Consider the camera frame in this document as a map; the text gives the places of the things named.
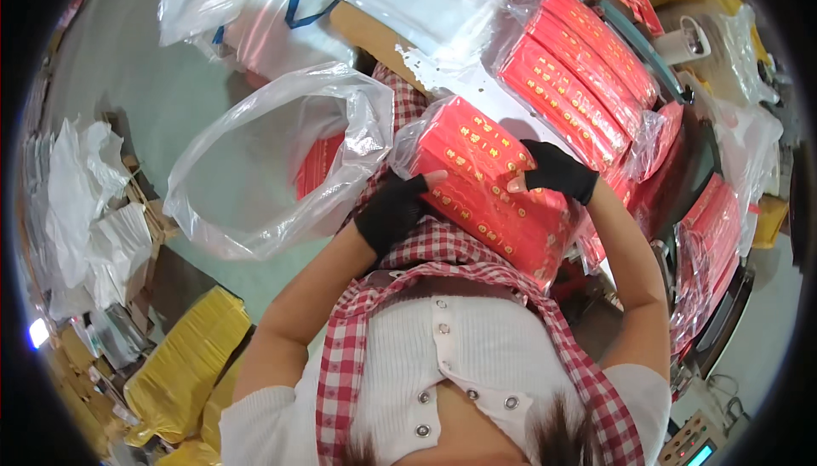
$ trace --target black fingerless glove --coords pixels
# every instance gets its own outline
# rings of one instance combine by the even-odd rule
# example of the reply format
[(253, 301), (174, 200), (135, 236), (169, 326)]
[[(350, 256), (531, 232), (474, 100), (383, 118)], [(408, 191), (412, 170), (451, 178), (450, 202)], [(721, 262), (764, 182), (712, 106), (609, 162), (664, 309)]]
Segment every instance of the black fingerless glove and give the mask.
[(574, 197), (586, 206), (596, 189), (599, 173), (573, 159), (558, 146), (535, 140), (521, 140), (536, 160), (535, 170), (525, 172), (527, 188), (544, 187)]
[(354, 219), (358, 232), (377, 254), (386, 256), (423, 215), (419, 195), (428, 192), (423, 175), (403, 181), (389, 171), (384, 185)]

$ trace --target blue strap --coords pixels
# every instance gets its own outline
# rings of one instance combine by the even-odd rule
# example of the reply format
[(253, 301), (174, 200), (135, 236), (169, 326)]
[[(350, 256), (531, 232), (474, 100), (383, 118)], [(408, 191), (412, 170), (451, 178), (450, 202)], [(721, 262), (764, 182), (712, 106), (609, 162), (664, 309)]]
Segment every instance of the blue strap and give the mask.
[(292, 30), (295, 30), (296, 28), (300, 28), (301, 26), (311, 25), (312, 23), (314, 23), (315, 21), (320, 19), (320, 17), (323, 14), (330, 13), (332, 11), (332, 9), (335, 8), (335, 5), (340, 3), (341, 0), (334, 0), (323, 11), (320, 11), (317, 14), (314, 14), (313, 16), (304, 17), (304, 18), (298, 19), (296, 21), (295, 20), (295, 11), (297, 10), (298, 4), (300, 2), (301, 2), (301, 0), (289, 0), (289, 5), (287, 6), (287, 14), (283, 18), (283, 20), (285, 22), (287, 22), (287, 26), (289, 26), (289, 28), (292, 29)]

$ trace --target woman's right hand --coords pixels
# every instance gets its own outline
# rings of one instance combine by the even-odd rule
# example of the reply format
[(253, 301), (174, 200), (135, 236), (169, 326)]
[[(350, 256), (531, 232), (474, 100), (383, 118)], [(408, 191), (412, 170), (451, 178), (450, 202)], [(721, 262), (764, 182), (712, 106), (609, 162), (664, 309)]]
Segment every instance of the woman's right hand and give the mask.
[(596, 189), (599, 173), (573, 159), (558, 146), (535, 140), (521, 140), (537, 167), (522, 177), (512, 179), (507, 186), (509, 193), (519, 193), (544, 187), (566, 196), (572, 196), (586, 206)]

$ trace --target gray floor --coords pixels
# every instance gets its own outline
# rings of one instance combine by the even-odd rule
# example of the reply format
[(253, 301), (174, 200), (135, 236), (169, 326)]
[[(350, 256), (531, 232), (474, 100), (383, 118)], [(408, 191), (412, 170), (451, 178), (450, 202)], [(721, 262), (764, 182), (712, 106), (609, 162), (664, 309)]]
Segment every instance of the gray floor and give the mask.
[[(251, 89), (241, 74), (209, 63), (193, 46), (179, 43), (160, 48), (157, 4), (158, 0), (86, 2), (60, 46), (46, 119), (59, 130), (65, 117), (116, 112), (132, 142), (126, 148), (136, 153), (148, 180), (164, 197), (170, 170), (190, 140)], [(272, 298), (323, 244), (325, 241), (296, 246), (267, 262), (219, 260), (184, 236), (170, 240), (168, 247), (241, 297), (250, 317), (258, 322)], [(174, 269), (185, 267), (173, 259), (167, 269), (164, 276), (172, 277)], [(183, 279), (190, 277), (190, 273), (178, 274)], [(207, 285), (206, 281), (197, 283), (184, 287), (190, 291)], [(177, 311), (192, 303), (191, 294), (182, 297), (169, 292), (158, 296), (177, 297), (177, 302), (154, 305), (161, 322), (170, 319), (163, 315), (163, 308)]]

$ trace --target woman's left hand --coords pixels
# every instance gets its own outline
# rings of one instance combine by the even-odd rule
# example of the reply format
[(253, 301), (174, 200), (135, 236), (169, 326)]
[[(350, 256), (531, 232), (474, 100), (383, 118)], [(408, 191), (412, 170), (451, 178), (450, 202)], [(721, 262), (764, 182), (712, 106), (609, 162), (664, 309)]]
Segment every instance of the woman's left hand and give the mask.
[(445, 170), (437, 170), (403, 181), (389, 172), (386, 185), (354, 219), (358, 232), (378, 258), (386, 256), (391, 247), (405, 239), (417, 225), (422, 217), (417, 197), (447, 176)]

